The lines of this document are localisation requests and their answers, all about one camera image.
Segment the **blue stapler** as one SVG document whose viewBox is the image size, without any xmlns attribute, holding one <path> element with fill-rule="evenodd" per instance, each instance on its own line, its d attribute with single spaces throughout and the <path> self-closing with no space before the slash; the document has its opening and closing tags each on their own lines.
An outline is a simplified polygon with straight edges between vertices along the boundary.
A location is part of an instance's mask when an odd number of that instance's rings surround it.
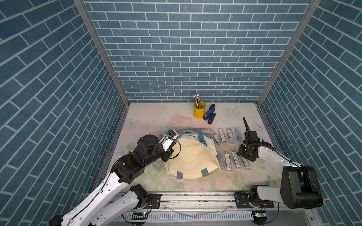
<svg viewBox="0 0 362 226">
<path fill-rule="evenodd" d="M 208 118 L 215 112 L 215 104 L 212 104 L 209 109 L 206 111 L 206 113 L 204 114 L 203 119 L 204 120 L 208 120 Z"/>
</svg>

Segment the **black stapler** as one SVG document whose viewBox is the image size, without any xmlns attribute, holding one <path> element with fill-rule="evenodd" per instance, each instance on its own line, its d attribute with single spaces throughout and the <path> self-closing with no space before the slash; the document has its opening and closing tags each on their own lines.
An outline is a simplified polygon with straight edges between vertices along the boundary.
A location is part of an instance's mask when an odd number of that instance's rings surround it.
<svg viewBox="0 0 362 226">
<path fill-rule="evenodd" d="M 215 117 L 216 117 L 216 113 L 212 113 L 212 114 L 210 115 L 210 117 L 208 118 L 207 123 L 208 123 L 208 124 L 212 124 L 212 122 L 214 121 Z"/>
</svg>

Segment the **clear compass set case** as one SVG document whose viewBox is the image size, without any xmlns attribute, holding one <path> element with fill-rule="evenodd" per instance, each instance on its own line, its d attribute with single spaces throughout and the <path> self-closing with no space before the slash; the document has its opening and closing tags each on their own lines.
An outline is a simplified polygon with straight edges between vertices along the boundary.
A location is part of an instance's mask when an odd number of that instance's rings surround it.
<svg viewBox="0 0 362 226">
<path fill-rule="evenodd" d="M 224 130 L 221 129 L 221 128 L 219 128 L 219 129 L 218 129 L 218 132 L 219 132 L 219 136 L 220 136 L 220 138 L 221 138 L 221 141 L 222 141 L 223 143 L 226 143 L 227 140 L 226 140 L 226 136 L 225 136 Z"/>
</svg>

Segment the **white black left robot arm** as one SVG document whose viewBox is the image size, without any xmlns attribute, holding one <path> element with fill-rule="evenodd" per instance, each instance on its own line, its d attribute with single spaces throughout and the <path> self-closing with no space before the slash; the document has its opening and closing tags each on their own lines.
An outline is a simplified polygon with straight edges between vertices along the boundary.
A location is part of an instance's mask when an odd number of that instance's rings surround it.
<svg viewBox="0 0 362 226">
<path fill-rule="evenodd" d="M 136 148 L 120 157 L 106 178 L 73 210 L 65 215 L 56 215 L 50 226 L 100 226 L 120 214 L 143 205 L 148 193 L 142 186 L 134 186 L 126 196 L 108 206 L 109 201 L 143 174 L 145 168 L 162 159 L 167 162 L 173 154 L 173 145 L 179 134 L 169 130 L 162 139 L 155 135 L 141 137 Z"/>
</svg>

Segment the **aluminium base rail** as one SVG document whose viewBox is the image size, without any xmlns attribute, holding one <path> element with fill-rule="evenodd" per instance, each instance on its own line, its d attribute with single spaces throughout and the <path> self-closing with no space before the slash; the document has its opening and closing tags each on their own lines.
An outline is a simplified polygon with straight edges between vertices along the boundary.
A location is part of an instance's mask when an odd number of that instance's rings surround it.
<svg viewBox="0 0 362 226">
<path fill-rule="evenodd" d="M 252 225 L 276 225 L 288 208 L 282 203 L 256 199 L 246 192 L 161 193 L 130 191 L 117 195 L 95 213 L 82 211 L 66 226 L 106 226 L 125 221 L 136 226 L 147 223 L 196 221 L 248 221 Z"/>
</svg>

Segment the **cream canvas tote bag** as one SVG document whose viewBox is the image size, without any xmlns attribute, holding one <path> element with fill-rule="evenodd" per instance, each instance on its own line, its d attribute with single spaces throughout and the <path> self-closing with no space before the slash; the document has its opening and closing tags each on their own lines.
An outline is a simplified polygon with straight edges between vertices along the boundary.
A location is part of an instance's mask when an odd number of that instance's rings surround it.
<svg viewBox="0 0 362 226">
<path fill-rule="evenodd" d="M 172 142 L 174 153 L 165 163 L 169 175 L 177 179 L 198 179 L 220 168 L 211 130 L 179 131 Z"/>
</svg>

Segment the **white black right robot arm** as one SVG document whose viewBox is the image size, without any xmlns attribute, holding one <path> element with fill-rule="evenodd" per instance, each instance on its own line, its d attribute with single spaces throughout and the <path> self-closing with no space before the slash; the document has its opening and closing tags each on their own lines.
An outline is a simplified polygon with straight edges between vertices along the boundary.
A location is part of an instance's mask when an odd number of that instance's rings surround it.
<svg viewBox="0 0 362 226">
<path fill-rule="evenodd" d="M 259 138 L 243 118 L 246 132 L 237 155 L 254 162 L 262 159 L 281 174 L 280 186 L 258 185 L 249 191 L 249 202 L 259 207 L 264 202 L 283 203 L 290 209 L 313 209 L 323 205 L 316 170 L 309 165 L 294 162 L 279 153 L 270 143 Z"/>
</svg>

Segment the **pencils in cup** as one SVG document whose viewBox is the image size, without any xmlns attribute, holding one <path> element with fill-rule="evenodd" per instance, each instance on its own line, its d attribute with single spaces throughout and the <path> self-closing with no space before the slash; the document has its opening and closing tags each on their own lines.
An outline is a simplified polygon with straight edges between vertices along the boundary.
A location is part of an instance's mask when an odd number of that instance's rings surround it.
<svg viewBox="0 0 362 226">
<path fill-rule="evenodd" d="M 200 100 L 199 94 L 194 94 L 194 95 L 193 95 L 193 98 L 194 98 L 194 100 L 195 100 L 196 108 L 197 108 L 197 109 L 202 109 L 202 104 L 201 104 L 201 100 Z"/>
</svg>

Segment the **yellow pencil cup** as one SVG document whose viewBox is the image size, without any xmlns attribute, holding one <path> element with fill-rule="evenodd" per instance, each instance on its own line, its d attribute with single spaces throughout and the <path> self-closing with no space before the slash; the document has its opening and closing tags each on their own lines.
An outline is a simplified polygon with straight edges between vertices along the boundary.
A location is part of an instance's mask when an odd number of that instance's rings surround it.
<svg viewBox="0 0 362 226">
<path fill-rule="evenodd" d="M 206 113 L 206 104 L 205 102 L 201 101 L 201 109 L 197 108 L 197 103 L 194 103 L 194 113 L 193 116 L 196 119 L 202 119 Z"/>
</svg>

